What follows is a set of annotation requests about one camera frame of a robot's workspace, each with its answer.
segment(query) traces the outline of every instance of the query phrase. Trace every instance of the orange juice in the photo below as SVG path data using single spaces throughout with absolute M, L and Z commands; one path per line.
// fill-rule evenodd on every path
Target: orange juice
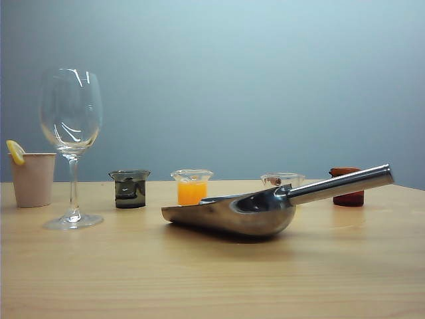
M 207 183 L 199 181 L 180 181 L 177 187 L 179 205 L 196 205 L 207 196 Z

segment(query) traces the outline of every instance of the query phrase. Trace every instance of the brown jar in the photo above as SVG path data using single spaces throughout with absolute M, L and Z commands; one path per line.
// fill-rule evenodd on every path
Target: brown jar
M 355 171 L 360 171 L 360 169 L 357 167 L 333 167 L 329 171 L 329 174 L 331 174 L 332 177 L 337 177 L 348 173 L 353 173 Z M 333 198 L 333 203 L 339 206 L 363 206 L 364 202 L 365 191 L 356 191 L 355 193 L 335 196 Z

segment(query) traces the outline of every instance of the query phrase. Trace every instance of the stainless steel scoop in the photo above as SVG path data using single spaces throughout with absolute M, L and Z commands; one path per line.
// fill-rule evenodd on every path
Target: stainless steel scoop
M 270 236 L 284 230 L 298 204 L 393 183 L 389 164 L 309 185 L 273 187 L 256 193 L 204 198 L 198 205 L 162 207 L 172 222 L 243 235 Z

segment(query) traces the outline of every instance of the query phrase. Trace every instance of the empty wine glass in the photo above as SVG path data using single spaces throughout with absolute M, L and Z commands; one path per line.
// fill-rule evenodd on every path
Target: empty wine glass
M 71 188 L 68 210 L 44 227 L 77 229 L 102 222 L 99 215 L 82 214 L 77 197 L 78 160 L 94 143 L 102 123 L 102 101 L 96 75 L 72 68 L 46 71 L 42 77 L 40 120 L 47 140 L 69 162 Z

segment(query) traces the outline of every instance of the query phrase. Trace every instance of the lemon slice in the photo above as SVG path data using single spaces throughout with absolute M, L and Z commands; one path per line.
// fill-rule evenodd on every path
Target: lemon slice
M 13 161 L 17 165 L 23 165 L 25 163 L 23 154 L 25 153 L 24 149 L 15 141 L 7 140 L 6 141 L 7 148 L 9 152 L 11 152 Z

